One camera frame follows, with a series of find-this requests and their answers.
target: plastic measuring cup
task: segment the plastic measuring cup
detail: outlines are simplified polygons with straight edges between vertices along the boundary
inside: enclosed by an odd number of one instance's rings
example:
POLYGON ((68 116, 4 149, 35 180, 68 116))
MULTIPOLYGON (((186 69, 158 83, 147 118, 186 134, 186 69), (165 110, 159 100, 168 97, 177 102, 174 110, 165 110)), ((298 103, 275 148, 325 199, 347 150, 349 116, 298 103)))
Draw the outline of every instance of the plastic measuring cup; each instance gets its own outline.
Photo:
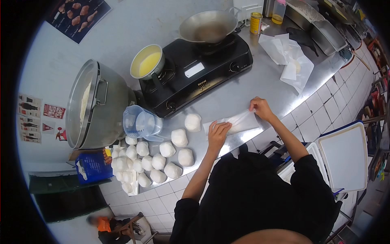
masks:
POLYGON ((162 127, 162 118, 138 105, 129 106, 123 112, 123 128, 131 138, 162 142, 164 138, 157 136, 162 127))

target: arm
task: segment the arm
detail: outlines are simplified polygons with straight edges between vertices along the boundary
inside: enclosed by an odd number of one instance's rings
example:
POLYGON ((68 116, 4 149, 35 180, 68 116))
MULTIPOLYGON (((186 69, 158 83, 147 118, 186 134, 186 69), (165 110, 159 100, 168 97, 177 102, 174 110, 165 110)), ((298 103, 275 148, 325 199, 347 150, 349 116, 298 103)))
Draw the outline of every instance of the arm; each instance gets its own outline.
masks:
POLYGON ((213 163, 225 142, 226 133, 231 127, 232 124, 229 122, 220 124, 217 124, 217 121, 212 122, 209 127, 209 147, 207 148, 206 155, 184 190, 181 199, 191 198, 199 202, 213 163))
POLYGON ((256 114, 270 123, 275 129, 276 133, 282 139, 287 148, 292 160, 296 163, 298 160, 306 155, 309 155, 305 146, 284 126, 284 124, 273 114, 265 99, 255 97, 250 101, 249 111, 256 109, 256 114))

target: stove knob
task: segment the stove knob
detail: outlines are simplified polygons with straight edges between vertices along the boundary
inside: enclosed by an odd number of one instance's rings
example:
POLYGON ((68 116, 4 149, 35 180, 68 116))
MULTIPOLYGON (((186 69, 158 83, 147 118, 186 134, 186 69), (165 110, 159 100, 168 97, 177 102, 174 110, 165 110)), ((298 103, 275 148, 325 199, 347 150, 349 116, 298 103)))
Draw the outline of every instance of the stove knob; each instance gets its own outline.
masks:
POLYGON ((235 62, 232 62, 230 64, 230 71, 232 71, 232 72, 240 72, 241 68, 235 62))
POLYGON ((172 111, 176 111, 176 103, 168 103, 168 108, 172 111))

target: orange shirt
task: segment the orange shirt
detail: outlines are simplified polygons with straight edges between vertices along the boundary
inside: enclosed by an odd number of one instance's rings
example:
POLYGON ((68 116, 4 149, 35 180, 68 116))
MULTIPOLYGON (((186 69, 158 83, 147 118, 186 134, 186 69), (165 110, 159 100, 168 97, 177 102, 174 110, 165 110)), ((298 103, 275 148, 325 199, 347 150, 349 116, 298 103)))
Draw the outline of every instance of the orange shirt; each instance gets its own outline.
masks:
POLYGON ((107 217, 97 217, 97 220, 98 220, 98 230, 99 231, 107 231, 107 232, 111 232, 111 228, 110 228, 110 220, 107 218, 107 217))

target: white wall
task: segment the white wall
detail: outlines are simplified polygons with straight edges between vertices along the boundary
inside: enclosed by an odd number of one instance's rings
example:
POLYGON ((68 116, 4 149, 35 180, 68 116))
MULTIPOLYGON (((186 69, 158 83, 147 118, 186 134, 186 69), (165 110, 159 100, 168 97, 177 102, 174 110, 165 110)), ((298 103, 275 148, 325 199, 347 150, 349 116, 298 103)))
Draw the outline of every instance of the white wall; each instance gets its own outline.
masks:
MULTIPOLYGON (((43 22, 21 73, 19 92, 43 103, 67 106, 69 92, 82 65, 96 59, 115 70, 130 87, 138 87, 129 69, 134 56, 149 44, 166 46, 187 17, 198 12, 232 6, 232 0, 132 1, 106 0, 112 10, 78 45, 47 22, 43 22)), ((65 128, 64 119, 55 121, 65 128)), ((18 141, 24 171, 63 171, 71 148, 55 135, 42 134, 42 143, 18 141)))
MULTIPOLYGON (((97 216, 113 217, 109 207, 93 212, 97 216)), ((89 215, 81 216, 68 221, 47 224, 49 230, 60 244, 69 243, 100 243, 98 238, 98 229, 87 223, 89 215)))

